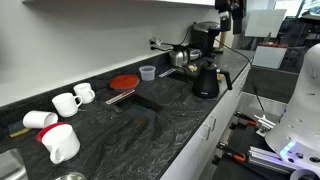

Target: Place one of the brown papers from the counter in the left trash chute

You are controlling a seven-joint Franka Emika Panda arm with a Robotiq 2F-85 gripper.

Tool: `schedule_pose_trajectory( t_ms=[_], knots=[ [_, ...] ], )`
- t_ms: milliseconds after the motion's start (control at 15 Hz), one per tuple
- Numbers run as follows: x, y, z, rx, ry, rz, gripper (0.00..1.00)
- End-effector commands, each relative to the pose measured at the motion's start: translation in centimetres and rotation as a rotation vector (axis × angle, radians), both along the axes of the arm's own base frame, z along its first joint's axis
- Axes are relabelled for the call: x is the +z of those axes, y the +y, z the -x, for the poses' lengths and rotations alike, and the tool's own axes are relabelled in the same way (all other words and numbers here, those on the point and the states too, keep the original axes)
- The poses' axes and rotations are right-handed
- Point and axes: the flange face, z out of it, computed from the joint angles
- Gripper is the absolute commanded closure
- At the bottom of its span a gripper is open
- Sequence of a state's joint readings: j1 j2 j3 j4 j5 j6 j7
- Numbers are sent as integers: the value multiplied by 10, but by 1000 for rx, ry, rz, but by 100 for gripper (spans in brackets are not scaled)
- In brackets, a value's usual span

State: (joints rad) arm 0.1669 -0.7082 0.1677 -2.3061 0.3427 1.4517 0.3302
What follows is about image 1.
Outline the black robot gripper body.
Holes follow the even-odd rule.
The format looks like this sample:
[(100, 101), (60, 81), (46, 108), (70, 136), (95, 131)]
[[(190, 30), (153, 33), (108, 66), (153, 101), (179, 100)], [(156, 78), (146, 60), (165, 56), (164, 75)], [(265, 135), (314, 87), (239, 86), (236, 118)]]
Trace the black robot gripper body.
[(233, 31), (233, 34), (242, 32), (242, 20), (246, 16), (247, 0), (215, 0), (215, 9), (220, 17), (222, 32)]

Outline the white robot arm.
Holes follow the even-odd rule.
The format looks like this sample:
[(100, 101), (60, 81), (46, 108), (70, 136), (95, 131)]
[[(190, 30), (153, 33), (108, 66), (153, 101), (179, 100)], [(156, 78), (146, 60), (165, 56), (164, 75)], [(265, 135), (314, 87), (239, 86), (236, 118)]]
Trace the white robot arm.
[(320, 44), (304, 55), (294, 93), (277, 123), (257, 116), (257, 134), (273, 150), (269, 163), (320, 176)]

